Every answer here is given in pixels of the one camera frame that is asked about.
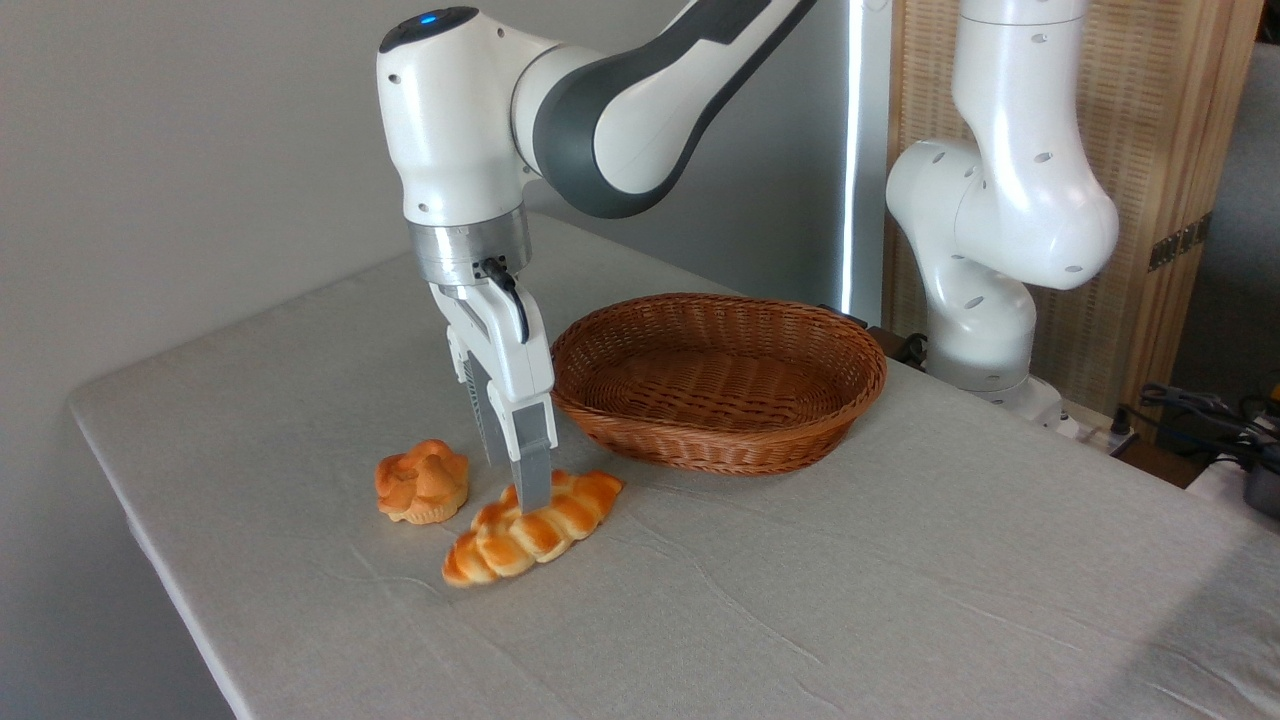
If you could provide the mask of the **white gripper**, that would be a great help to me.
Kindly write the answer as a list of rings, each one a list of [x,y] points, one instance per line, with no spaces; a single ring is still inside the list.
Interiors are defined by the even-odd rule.
[[[486,459],[512,462],[521,512],[550,502],[550,451],[558,437],[549,391],[554,383],[545,327],[534,297],[521,286],[503,291],[493,279],[480,284],[430,284],[444,315],[454,373],[468,391]],[[506,436],[488,397],[490,378],[506,401]]]

